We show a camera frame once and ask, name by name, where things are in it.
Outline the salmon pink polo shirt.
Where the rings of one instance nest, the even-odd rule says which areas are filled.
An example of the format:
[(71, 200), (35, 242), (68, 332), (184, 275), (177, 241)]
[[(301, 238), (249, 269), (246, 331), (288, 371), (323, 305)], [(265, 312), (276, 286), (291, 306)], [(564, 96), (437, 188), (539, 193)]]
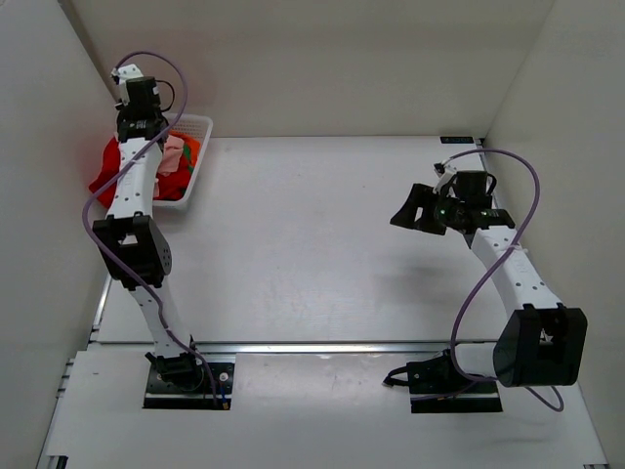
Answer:
[(179, 135), (170, 135), (163, 148), (153, 190), (157, 200), (178, 200), (188, 184), (183, 160), (185, 141)]

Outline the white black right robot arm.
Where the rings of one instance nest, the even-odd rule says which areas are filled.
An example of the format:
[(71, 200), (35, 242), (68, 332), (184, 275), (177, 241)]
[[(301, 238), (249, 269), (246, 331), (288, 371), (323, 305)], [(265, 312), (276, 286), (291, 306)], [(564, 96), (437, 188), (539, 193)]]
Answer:
[(392, 217), (394, 226), (432, 235), (463, 236), (492, 283), (507, 323), (490, 345), (450, 339), (450, 359), (437, 368), (438, 382), (460, 391), (472, 379), (505, 387), (570, 386), (577, 381), (588, 322), (552, 292), (519, 245), (520, 228), (493, 204), (496, 178), (486, 171), (446, 171), (436, 186), (412, 186)]

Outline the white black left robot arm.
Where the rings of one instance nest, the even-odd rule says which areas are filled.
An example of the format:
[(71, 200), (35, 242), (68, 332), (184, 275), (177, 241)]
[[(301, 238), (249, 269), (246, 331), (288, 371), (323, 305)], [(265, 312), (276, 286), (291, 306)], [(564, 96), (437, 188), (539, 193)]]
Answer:
[(119, 170), (104, 218), (91, 225), (91, 237), (111, 277), (129, 292), (151, 333), (147, 354), (161, 379), (184, 393), (217, 390), (207, 361), (183, 327), (167, 276), (173, 267), (170, 246), (152, 217), (153, 189), (169, 132), (155, 78), (116, 79)]

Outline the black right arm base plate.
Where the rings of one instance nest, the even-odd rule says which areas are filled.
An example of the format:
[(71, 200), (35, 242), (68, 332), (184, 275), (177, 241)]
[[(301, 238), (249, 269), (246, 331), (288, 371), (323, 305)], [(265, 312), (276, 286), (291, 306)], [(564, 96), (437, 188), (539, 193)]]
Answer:
[(407, 362), (391, 370), (383, 384), (405, 387), (413, 414), (498, 413), (503, 411), (497, 385), (463, 377), (448, 356)]

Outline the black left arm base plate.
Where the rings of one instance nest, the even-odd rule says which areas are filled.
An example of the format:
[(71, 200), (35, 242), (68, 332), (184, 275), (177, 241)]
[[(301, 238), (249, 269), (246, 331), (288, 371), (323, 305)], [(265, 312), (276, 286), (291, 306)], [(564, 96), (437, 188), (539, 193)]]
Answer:
[(143, 408), (230, 410), (234, 362), (209, 362), (207, 373), (194, 356), (163, 359), (147, 353), (146, 358), (150, 368)]

